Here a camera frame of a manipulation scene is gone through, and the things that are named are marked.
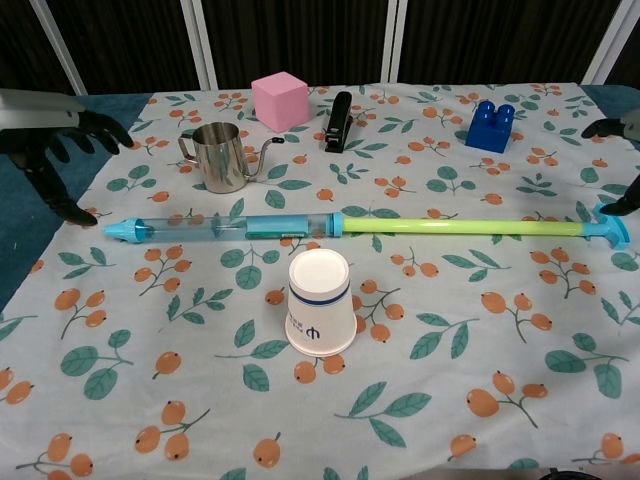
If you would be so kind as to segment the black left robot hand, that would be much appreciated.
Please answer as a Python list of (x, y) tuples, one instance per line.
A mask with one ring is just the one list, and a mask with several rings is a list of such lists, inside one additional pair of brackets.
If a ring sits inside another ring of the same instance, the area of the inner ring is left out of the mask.
[(60, 138), (71, 139), (83, 152), (93, 154), (92, 139), (96, 139), (113, 155), (119, 147), (130, 148), (134, 141), (120, 123), (108, 115), (85, 110), (79, 114), (79, 124), (73, 127), (7, 129), (1, 133), (1, 152), (9, 156), (36, 192), (63, 220), (80, 226), (94, 226), (97, 219), (78, 207), (46, 156), (47, 151), (62, 163), (70, 161)]

